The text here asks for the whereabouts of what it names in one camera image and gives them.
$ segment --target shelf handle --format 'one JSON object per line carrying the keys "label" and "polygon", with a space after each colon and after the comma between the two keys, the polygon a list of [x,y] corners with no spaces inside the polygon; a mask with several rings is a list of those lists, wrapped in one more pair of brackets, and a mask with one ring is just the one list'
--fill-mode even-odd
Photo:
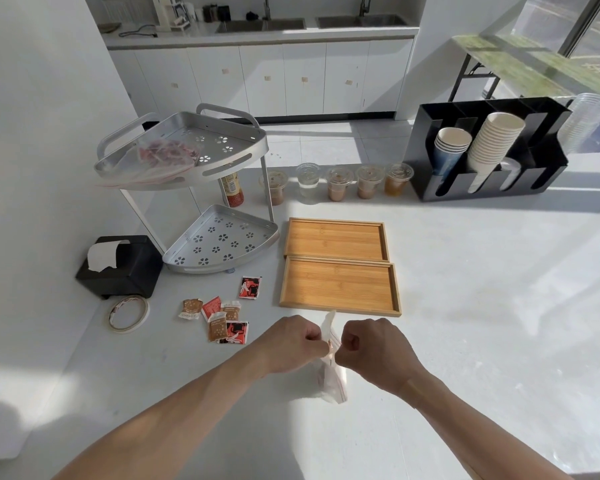
{"label": "shelf handle", "polygon": [[240,111],[238,109],[231,109],[230,107],[216,106],[215,104],[209,104],[208,102],[201,102],[200,104],[198,104],[198,107],[196,108],[196,112],[198,114],[202,114],[202,111],[204,109],[209,109],[209,110],[215,111],[215,112],[223,112],[225,114],[231,114],[232,116],[238,116],[239,118],[244,118],[245,120],[249,120],[251,122],[251,124],[253,126],[255,126],[256,128],[260,128],[260,125],[256,121],[256,118],[254,118],[248,112]]}
{"label": "shelf handle", "polygon": [[149,112],[140,118],[131,121],[128,125],[123,126],[117,131],[113,131],[109,136],[105,136],[101,142],[99,142],[98,147],[96,149],[96,154],[98,156],[98,161],[102,160],[105,156],[104,150],[107,149],[108,145],[110,145],[113,141],[117,140],[121,136],[126,135],[129,131],[138,128],[142,123],[146,123],[147,121],[158,121],[160,122],[160,116],[158,116],[154,112]]}

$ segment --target wooden tray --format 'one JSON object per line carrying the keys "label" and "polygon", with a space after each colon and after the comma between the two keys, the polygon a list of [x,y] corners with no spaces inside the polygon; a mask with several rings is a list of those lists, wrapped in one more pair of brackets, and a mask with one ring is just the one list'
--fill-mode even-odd
{"label": "wooden tray", "polygon": [[389,261],[382,222],[289,218],[286,256]]}
{"label": "wooden tray", "polygon": [[393,263],[288,256],[280,306],[399,317]]}

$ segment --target road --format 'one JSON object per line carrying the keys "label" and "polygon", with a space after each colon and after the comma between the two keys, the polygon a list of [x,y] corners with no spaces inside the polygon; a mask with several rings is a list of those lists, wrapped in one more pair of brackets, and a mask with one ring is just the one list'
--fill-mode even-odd
{"label": "road", "polygon": [[[552,50],[558,50],[584,7],[529,0],[522,10],[514,33],[524,35]],[[600,14],[576,47],[572,59],[600,73]]]}

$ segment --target faucet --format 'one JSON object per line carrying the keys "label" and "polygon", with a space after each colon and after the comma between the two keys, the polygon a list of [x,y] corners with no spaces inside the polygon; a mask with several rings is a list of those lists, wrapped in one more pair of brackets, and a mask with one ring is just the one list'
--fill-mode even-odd
{"label": "faucet", "polygon": [[264,17],[263,20],[271,20],[271,10],[269,9],[269,0],[264,0]]}
{"label": "faucet", "polygon": [[365,0],[360,2],[360,12],[358,16],[364,16],[365,13],[369,13],[369,8],[371,8],[371,0],[368,1],[367,6],[365,6]]}

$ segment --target plastic bag of meat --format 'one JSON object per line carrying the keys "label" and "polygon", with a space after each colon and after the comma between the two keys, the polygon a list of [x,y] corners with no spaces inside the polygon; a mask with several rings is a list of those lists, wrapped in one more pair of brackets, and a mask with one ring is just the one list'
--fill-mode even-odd
{"label": "plastic bag of meat", "polygon": [[129,184],[162,184],[196,165],[197,148],[181,141],[157,139],[129,150],[117,163],[98,171],[105,182],[100,186],[123,188]]}
{"label": "plastic bag of meat", "polygon": [[325,401],[342,404],[347,400],[347,373],[344,367],[336,364],[335,360],[335,354],[340,348],[340,339],[333,330],[334,318],[336,318],[336,310],[327,313],[320,327],[322,339],[329,344],[329,354],[320,359],[318,384]]}

